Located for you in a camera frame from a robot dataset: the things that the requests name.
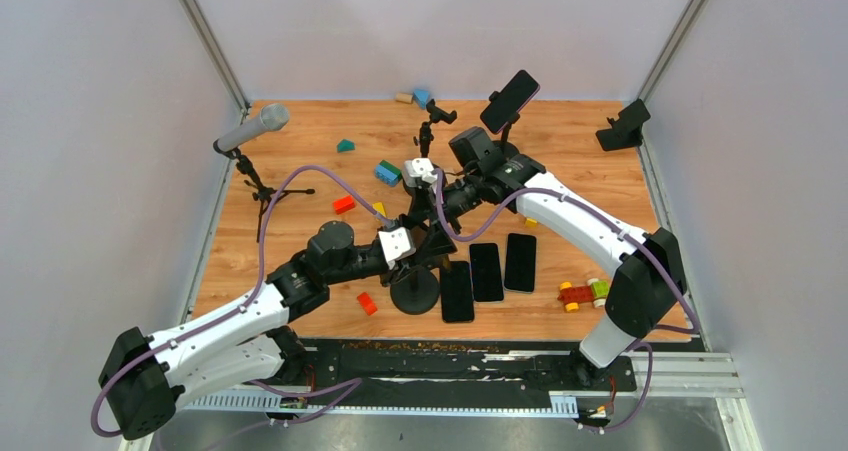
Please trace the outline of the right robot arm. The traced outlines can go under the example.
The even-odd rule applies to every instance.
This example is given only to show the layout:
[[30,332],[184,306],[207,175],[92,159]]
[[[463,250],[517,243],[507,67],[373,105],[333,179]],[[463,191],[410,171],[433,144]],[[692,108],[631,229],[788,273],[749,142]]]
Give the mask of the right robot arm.
[[483,203],[536,220],[576,246],[610,276],[605,315],[581,341],[571,374],[596,388],[611,363],[650,332],[675,304],[689,312],[688,290],[677,237],[660,227],[648,232],[601,210],[563,184],[533,158],[506,155],[485,130],[472,127],[450,140],[463,175],[452,183],[427,157],[404,162],[409,216],[429,222],[449,243],[462,240],[459,219]]

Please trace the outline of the black ball-joint phone stand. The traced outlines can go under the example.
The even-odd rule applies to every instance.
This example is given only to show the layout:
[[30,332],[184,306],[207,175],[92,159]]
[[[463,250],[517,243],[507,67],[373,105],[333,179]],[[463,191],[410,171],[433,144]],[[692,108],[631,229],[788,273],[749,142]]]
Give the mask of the black ball-joint phone stand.
[[421,315],[440,299],[440,283],[428,269],[416,269],[389,287],[393,305],[402,313]]

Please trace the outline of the black stand of phone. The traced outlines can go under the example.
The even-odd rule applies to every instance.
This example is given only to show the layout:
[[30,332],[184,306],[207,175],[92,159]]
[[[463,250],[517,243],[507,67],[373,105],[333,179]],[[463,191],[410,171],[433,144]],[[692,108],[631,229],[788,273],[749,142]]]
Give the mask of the black stand of phone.
[[413,143],[418,147],[421,158],[429,157],[430,145],[434,141],[432,126],[440,122],[452,124],[458,117],[456,110],[445,111],[436,104],[434,99],[426,103],[425,110],[429,118],[421,123],[418,135],[413,137]]

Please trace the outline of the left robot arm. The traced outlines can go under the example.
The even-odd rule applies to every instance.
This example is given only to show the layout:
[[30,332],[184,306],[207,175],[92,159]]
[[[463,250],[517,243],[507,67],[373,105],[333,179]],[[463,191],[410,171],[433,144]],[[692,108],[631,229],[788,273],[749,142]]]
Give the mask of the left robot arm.
[[379,229],[371,243],[357,245],[349,224],[330,221],[304,250],[270,274],[261,273],[243,296],[168,329],[123,332],[99,377],[93,431],[110,434],[99,423],[102,405],[115,418],[115,435],[135,440],[202,396],[271,377],[298,382],[307,360],[296,347],[291,323],[327,303],[334,284],[377,276],[395,286],[430,274],[456,252],[457,230],[451,222],[418,224],[402,216]]

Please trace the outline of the black desk phone stand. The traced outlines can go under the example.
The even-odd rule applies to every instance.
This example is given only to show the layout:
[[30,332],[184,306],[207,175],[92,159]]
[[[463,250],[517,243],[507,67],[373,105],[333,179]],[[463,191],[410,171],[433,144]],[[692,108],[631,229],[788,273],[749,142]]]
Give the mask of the black desk phone stand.
[[596,132],[601,149],[606,152],[643,145],[643,125],[651,119],[651,114],[642,99],[636,99],[625,106],[616,118],[608,118],[607,129]]

